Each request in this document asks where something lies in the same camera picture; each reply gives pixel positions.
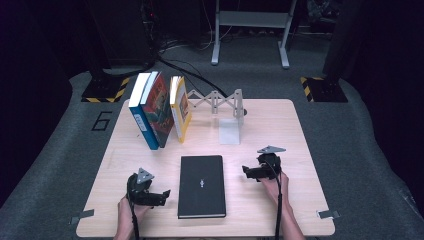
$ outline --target wooden table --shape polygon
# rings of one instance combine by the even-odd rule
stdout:
[[[219,143],[219,118],[231,118],[231,108],[220,106],[212,115],[209,105],[193,110],[186,140],[180,144],[175,129],[165,148],[151,151],[128,109],[122,107],[84,210],[94,216],[80,220],[80,237],[111,237],[117,226],[117,203],[125,195],[128,177],[139,167],[155,178],[152,193],[171,189],[165,206],[150,210],[140,226],[144,237],[263,237],[273,236],[276,208],[261,183],[246,178],[242,165],[258,167],[257,150],[268,145],[286,148],[277,153],[290,178],[289,197],[305,236],[327,236],[335,231],[332,219],[316,211],[328,210],[296,110],[290,100],[244,99],[247,110],[240,145]],[[222,155],[227,216],[178,219],[178,188],[182,155]]]

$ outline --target book cover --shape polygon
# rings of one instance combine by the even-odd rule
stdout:
[[[184,77],[174,76],[170,84],[170,105],[178,141],[184,142],[192,112],[187,97]]]
[[[130,101],[128,102],[128,108],[130,109],[135,122],[140,128],[140,131],[143,134],[143,137],[146,140],[149,148],[152,150],[157,150],[159,148],[159,144],[140,105],[143,90],[147,80],[151,75],[152,74],[150,73],[140,73],[137,76],[133,91],[131,93]]]
[[[156,73],[156,78],[149,78],[140,104],[156,136],[159,147],[164,148],[169,133],[174,125],[171,107],[169,105],[169,90],[163,74]]]
[[[222,156],[182,156],[178,218],[225,216]]]

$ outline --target yellow black tape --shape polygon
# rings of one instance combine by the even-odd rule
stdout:
[[[303,90],[305,91],[306,98],[308,99],[308,102],[314,102],[314,97],[312,96],[311,89],[308,86],[308,79],[313,80],[324,80],[319,77],[311,78],[311,77],[301,77],[300,82],[302,83]]]
[[[125,88],[128,85],[128,82],[130,81],[130,78],[126,78],[122,81],[121,86],[118,89],[118,92],[116,95],[112,98],[81,98],[81,102],[92,102],[92,103],[99,103],[99,102],[119,102],[122,95],[124,95]]]

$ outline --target upright book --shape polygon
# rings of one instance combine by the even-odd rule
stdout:
[[[128,107],[140,128],[141,133],[143,134],[144,139],[147,142],[147,145],[152,150],[157,150],[159,148],[158,141],[156,140],[156,136],[153,133],[153,130],[144,114],[143,109],[140,105],[140,100],[143,95],[144,88],[149,78],[155,78],[156,74],[154,73],[140,73],[137,76],[137,80],[135,82],[133,91],[131,93],[130,101],[128,103]]]
[[[178,218],[225,216],[222,156],[182,156]]]
[[[191,120],[191,109],[188,103],[184,77],[174,76],[170,84],[170,105],[177,130],[178,141],[184,142],[188,125]]]
[[[168,140],[169,133],[174,126],[171,107],[169,105],[169,90],[163,74],[156,74],[155,78],[147,81],[140,105],[156,136],[159,147],[163,148]]]

